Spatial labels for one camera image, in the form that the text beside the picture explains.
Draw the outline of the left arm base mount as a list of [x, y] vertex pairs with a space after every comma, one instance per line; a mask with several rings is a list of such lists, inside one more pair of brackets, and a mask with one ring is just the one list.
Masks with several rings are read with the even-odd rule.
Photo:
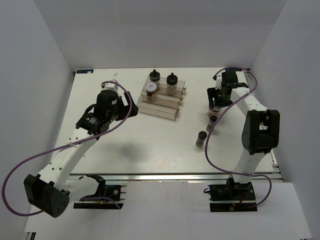
[[74, 209], [121, 210], [126, 199], [127, 186], [123, 184], [107, 183], [96, 174], [87, 174], [98, 183], [94, 194], [85, 195], [73, 203]]

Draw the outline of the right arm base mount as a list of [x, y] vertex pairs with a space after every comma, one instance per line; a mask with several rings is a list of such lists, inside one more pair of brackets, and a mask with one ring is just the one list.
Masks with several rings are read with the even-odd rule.
[[203, 190], [209, 195], [213, 213], [257, 212], [256, 196], [251, 182], [211, 184]]

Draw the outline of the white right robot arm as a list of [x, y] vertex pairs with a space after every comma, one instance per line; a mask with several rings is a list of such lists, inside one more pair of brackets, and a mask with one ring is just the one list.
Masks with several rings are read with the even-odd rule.
[[245, 116], [241, 134], [243, 151], [240, 159], [229, 175], [232, 183], [225, 188], [226, 195], [236, 200], [244, 193], [242, 184], [248, 184], [264, 156], [279, 144], [280, 113], [261, 104], [253, 95], [256, 83], [250, 88], [238, 79], [235, 68], [219, 70], [213, 79], [215, 87], [207, 89], [209, 109], [231, 109], [237, 106]]

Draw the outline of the white-lid orange label jar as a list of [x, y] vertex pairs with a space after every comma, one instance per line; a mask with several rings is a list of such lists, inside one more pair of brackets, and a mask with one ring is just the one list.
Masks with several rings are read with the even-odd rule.
[[158, 90], [157, 84], [154, 82], [148, 82], [145, 85], [146, 97], [148, 101], [153, 102], [156, 100], [157, 90]]

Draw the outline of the white granule shaker bottle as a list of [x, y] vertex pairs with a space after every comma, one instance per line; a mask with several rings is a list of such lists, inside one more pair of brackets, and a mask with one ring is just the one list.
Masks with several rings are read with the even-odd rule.
[[177, 93], [178, 77], [172, 72], [166, 78], [166, 94], [174, 96]]

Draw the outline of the black-cap pepper grinder bottle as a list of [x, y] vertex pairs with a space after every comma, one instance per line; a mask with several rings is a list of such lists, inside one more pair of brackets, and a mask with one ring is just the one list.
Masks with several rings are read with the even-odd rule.
[[212, 115], [212, 116], [209, 117], [209, 120], [208, 120], [208, 123], [207, 123], [207, 126], [206, 126], [206, 131], [207, 132], [211, 131], [211, 129], [212, 129], [213, 125], [216, 123], [217, 119], [218, 119], [218, 117], [215, 116], [215, 115]]

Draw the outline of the black-cap spice bottle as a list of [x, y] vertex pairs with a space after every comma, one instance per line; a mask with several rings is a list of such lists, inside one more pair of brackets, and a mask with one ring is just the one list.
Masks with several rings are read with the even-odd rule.
[[207, 139], [207, 132], [206, 131], [200, 131], [198, 133], [198, 136], [197, 136], [197, 140], [195, 142], [195, 145], [198, 147], [198, 148], [202, 148], [206, 139]]

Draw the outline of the white powder shaker bottle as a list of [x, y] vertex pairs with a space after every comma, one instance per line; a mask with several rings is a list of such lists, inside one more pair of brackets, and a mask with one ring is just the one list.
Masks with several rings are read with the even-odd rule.
[[149, 74], [149, 81], [155, 83], [157, 86], [157, 89], [161, 87], [160, 79], [161, 79], [160, 73], [156, 69], [153, 69]]

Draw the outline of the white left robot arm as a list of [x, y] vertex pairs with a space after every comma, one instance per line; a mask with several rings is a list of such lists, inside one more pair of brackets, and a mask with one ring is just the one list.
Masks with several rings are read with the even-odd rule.
[[75, 125], [65, 149], [37, 175], [29, 174], [23, 184], [28, 202], [53, 218], [59, 217], [74, 201], [102, 200], [107, 197], [106, 181], [99, 175], [89, 173], [67, 183], [70, 173], [85, 153], [106, 133], [114, 121], [138, 114], [138, 107], [130, 92], [125, 92], [127, 105], [115, 89], [102, 90], [96, 103], [90, 105]]

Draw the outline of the white-lid brown sauce jar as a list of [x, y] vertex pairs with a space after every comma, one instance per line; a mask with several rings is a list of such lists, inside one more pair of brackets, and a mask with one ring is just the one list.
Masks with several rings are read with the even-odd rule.
[[221, 107], [209, 108], [207, 111], [207, 116], [210, 118], [212, 116], [218, 117], [221, 112]]

